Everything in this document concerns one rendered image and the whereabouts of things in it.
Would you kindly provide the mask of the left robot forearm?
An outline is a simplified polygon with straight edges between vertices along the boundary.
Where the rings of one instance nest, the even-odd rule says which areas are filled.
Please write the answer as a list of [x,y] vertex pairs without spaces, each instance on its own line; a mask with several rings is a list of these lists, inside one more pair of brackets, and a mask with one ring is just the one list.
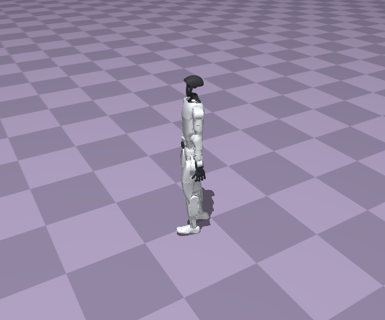
[[203,166],[203,163],[202,163],[202,140],[200,137],[196,137],[194,139],[194,146],[193,146],[193,149],[194,149],[194,159],[196,161],[196,164],[197,164],[197,167],[202,167]]

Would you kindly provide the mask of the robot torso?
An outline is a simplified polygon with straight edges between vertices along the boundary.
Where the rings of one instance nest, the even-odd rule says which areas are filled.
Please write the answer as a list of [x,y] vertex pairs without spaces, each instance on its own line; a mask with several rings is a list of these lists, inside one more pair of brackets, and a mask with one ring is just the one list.
[[[195,134],[194,132],[194,125],[193,125],[193,118],[192,118],[192,111],[193,107],[200,107],[204,111],[204,106],[201,103],[198,103],[195,101],[195,99],[192,99],[191,101],[194,103],[189,103],[188,100],[191,97],[188,97],[183,102],[182,107],[182,122],[183,122],[183,136],[186,139],[187,144],[185,145],[185,159],[190,160],[191,155],[194,156],[194,144],[191,143],[191,137]],[[203,120],[204,122],[204,120]]]

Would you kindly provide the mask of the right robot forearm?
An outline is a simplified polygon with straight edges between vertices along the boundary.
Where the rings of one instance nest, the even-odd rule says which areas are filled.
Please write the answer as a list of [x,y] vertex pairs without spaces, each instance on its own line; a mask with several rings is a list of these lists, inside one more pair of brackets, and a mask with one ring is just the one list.
[[[182,130],[183,130],[183,128],[182,128]],[[185,145],[187,144],[187,142],[186,142],[186,139],[184,138],[184,136],[183,136],[183,132],[182,132],[182,137],[181,137],[181,141],[183,141],[184,143],[185,143]]]

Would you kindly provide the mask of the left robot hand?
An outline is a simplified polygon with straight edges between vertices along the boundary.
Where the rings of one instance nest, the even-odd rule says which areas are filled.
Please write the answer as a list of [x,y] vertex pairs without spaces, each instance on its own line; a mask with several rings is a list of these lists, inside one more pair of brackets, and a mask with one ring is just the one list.
[[196,171],[195,171],[195,174],[193,175],[192,179],[194,179],[195,176],[196,176],[196,180],[195,180],[196,182],[197,181],[199,182],[200,180],[203,181],[203,178],[206,179],[203,166],[202,167],[197,167],[197,164],[195,162],[195,168],[196,168]]

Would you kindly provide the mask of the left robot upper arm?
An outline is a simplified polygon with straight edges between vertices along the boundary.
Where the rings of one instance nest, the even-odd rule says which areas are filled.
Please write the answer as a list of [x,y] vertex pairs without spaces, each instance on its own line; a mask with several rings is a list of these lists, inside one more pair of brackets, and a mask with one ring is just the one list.
[[191,143],[194,144],[194,139],[196,137],[200,137],[202,140],[204,111],[200,107],[193,107],[192,108],[192,119],[193,119],[195,134],[192,135],[192,137],[191,137]]

